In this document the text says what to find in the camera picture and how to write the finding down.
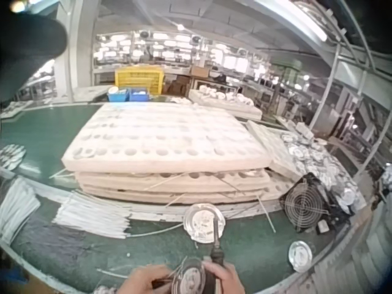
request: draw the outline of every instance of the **circular hole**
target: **circular hole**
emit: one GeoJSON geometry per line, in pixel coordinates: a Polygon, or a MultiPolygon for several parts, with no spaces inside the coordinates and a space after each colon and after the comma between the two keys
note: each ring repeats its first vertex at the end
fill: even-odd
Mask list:
{"type": "Polygon", "coordinates": [[[125,150],[125,154],[130,155],[130,156],[131,155],[135,155],[136,152],[137,152],[137,150],[133,149],[133,148],[128,148],[128,149],[125,150]]]}
{"type": "Polygon", "coordinates": [[[105,155],[106,152],[108,152],[106,148],[99,148],[99,149],[96,151],[96,154],[97,154],[97,155],[105,155]]]}
{"type": "Polygon", "coordinates": [[[166,149],[158,149],[157,154],[161,155],[161,156],[165,156],[165,155],[169,154],[169,152],[166,149]]]}
{"type": "Polygon", "coordinates": [[[215,150],[215,153],[216,153],[217,155],[220,155],[220,156],[225,155],[225,153],[223,152],[223,150],[221,150],[221,149],[219,149],[219,148],[215,148],[214,150],[215,150]]]}
{"type": "Polygon", "coordinates": [[[192,156],[196,156],[198,154],[198,152],[194,149],[188,149],[186,152],[192,156]]]}
{"type": "Polygon", "coordinates": [[[82,150],[83,150],[83,148],[78,148],[78,149],[74,150],[72,154],[73,154],[74,156],[79,155],[79,154],[81,153],[82,150]]]}
{"type": "Polygon", "coordinates": [[[190,176],[192,179],[198,179],[200,175],[199,175],[198,173],[190,173],[189,176],[190,176]]]}

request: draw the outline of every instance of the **hand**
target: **hand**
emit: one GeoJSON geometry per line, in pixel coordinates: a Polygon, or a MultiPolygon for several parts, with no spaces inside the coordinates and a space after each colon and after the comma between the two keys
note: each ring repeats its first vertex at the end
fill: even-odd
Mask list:
{"type": "Polygon", "coordinates": [[[130,274],[117,294],[164,294],[170,293],[172,283],[153,290],[153,281],[164,279],[171,273],[165,265],[141,266],[130,274]]]}
{"type": "Polygon", "coordinates": [[[239,280],[235,267],[225,263],[225,268],[217,263],[203,261],[203,265],[210,273],[213,273],[222,282],[223,294],[245,294],[244,286],[239,280]]]}

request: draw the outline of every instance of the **workbench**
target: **workbench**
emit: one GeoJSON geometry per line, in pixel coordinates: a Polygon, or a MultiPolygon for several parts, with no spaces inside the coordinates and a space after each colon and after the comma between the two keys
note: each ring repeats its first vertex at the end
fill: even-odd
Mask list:
{"type": "MultiPolygon", "coordinates": [[[[46,107],[25,111],[13,121],[3,123],[0,147],[14,143],[27,149],[24,161],[14,172],[49,186],[70,190],[66,181],[49,177],[64,168],[62,155],[99,107],[94,104],[46,107]]],[[[32,217],[49,224],[59,204],[40,196],[38,198],[41,207],[32,217]]],[[[270,216],[276,233],[273,233],[266,216],[260,215],[228,220],[221,239],[226,260],[235,264],[247,293],[271,287],[294,273],[287,257],[292,242],[307,242],[315,257],[335,236],[335,232],[320,236],[315,231],[298,234],[282,211],[270,216]]],[[[130,225],[129,231],[137,234],[174,224],[131,220],[130,225]]],[[[121,278],[98,272],[97,268],[107,270],[122,266],[116,273],[123,275],[147,264],[164,263],[175,268],[185,256],[202,258],[211,250],[210,244],[195,244],[182,227],[158,235],[125,240],[85,233],[83,244],[86,250],[81,251],[75,260],[60,260],[51,258],[53,255],[44,252],[41,244],[29,243],[26,228],[28,224],[11,244],[12,250],[44,274],[86,293],[91,293],[100,284],[118,287],[123,282],[121,278]]],[[[52,250],[61,252],[62,248],[54,247],[52,250]]]]}

